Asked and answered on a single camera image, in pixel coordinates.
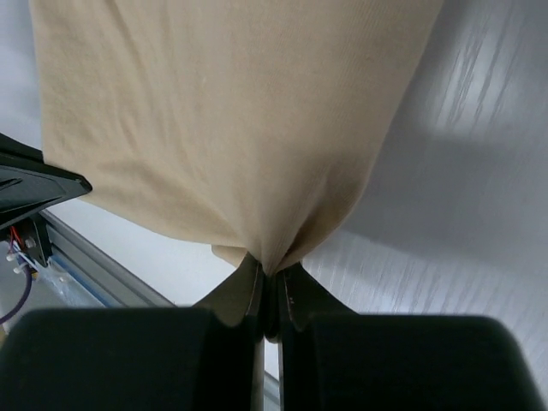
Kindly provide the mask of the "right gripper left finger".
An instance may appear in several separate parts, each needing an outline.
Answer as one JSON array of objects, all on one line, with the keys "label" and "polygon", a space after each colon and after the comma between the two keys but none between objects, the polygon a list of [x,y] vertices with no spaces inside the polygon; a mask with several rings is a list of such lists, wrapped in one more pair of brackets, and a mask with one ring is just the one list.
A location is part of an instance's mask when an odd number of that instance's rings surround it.
[{"label": "right gripper left finger", "polygon": [[1,349],[1,407],[260,410],[264,285],[247,256],[192,307],[28,313]]}]

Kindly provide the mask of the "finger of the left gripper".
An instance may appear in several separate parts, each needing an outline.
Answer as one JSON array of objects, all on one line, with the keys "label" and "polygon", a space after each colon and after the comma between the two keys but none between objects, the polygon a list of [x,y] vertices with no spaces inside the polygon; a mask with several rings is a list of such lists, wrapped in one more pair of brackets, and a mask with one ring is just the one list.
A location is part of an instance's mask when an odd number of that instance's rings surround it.
[{"label": "finger of the left gripper", "polygon": [[48,165],[40,150],[1,135],[1,229],[91,191],[85,177]]}]

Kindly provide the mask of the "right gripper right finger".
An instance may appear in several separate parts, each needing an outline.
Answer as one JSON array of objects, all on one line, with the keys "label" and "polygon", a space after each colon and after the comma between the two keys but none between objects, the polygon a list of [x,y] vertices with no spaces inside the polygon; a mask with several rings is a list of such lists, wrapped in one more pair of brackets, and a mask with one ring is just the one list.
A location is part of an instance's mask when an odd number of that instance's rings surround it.
[{"label": "right gripper right finger", "polygon": [[301,265],[275,277],[284,410],[536,410],[510,332],[480,316],[359,314]]}]

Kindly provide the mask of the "beige t shirt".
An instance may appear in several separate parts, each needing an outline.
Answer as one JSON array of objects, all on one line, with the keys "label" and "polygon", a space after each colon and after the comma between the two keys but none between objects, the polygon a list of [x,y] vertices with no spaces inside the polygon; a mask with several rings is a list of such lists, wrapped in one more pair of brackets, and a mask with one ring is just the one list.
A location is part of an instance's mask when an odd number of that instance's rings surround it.
[{"label": "beige t shirt", "polygon": [[45,162],[265,271],[352,211],[439,1],[32,1]]}]

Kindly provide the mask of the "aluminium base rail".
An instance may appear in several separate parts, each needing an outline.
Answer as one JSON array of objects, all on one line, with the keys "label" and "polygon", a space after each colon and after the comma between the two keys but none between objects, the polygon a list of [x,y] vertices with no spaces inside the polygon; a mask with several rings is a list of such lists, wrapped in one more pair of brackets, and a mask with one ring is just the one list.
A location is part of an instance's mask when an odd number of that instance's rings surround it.
[{"label": "aluminium base rail", "polygon": [[106,307],[171,307],[173,303],[48,211],[51,262]]}]

